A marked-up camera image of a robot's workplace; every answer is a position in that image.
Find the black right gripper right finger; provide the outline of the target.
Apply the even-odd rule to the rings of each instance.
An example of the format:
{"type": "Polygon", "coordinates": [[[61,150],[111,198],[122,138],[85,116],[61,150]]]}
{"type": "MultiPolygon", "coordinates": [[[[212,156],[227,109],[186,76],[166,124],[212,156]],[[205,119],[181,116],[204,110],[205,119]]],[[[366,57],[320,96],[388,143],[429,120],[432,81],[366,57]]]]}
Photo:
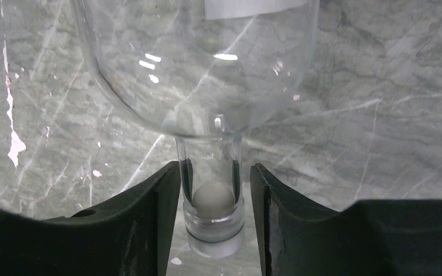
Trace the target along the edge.
{"type": "Polygon", "coordinates": [[[250,188],[263,275],[442,275],[442,200],[360,200],[338,212],[261,164],[250,188]]]}

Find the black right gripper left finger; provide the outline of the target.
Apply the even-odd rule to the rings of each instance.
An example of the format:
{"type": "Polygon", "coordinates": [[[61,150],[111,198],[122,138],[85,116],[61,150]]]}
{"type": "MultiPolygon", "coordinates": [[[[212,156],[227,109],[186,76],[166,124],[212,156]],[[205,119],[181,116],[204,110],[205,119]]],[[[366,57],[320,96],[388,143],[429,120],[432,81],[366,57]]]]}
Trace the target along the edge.
{"type": "Polygon", "coordinates": [[[71,217],[0,209],[0,275],[165,275],[180,193],[178,162],[71,217]]]}

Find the clear bottle white cap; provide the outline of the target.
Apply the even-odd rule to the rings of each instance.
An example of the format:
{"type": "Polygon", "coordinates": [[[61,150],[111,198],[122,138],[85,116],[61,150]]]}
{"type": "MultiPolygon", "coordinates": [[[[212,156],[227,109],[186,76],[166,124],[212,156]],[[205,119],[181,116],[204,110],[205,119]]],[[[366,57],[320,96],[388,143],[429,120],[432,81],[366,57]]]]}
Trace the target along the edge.
{"type": "Polygon", "coordinates": [[[295,95],[319,1],[71,1],[82,56],[110,103],[175,138],[190,248],[242,245],[242,134],[295,95]]]}

